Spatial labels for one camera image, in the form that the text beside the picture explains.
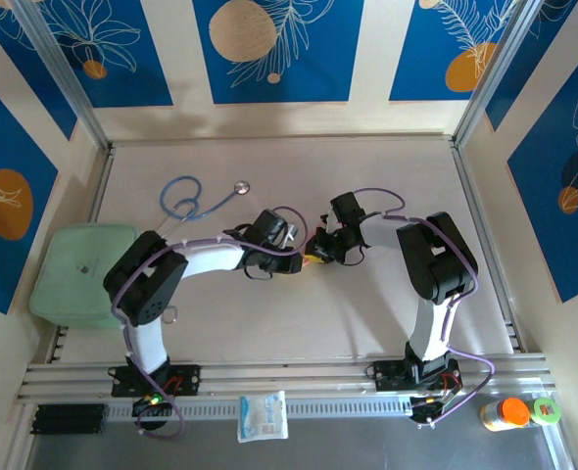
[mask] green bottle cap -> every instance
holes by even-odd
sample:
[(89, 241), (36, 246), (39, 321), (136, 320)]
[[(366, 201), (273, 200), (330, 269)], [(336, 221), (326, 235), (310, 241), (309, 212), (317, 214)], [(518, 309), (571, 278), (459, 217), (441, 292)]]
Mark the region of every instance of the green bottle cap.
[(561, 409), (553, 399), (533, 399), (527, 401), (531, 419), (540, 426), (556, 424), (561, 419)]

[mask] light green plastic box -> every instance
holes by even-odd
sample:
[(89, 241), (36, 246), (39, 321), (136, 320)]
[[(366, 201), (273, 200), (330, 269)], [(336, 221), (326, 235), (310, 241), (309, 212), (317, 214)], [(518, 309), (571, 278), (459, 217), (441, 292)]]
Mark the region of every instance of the light green plastic box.
[(102, 282), (138, 236), (131, 226), (97, 223), (58, 231), (32, 291), (32, 313), (60, 326), (118, 327)]

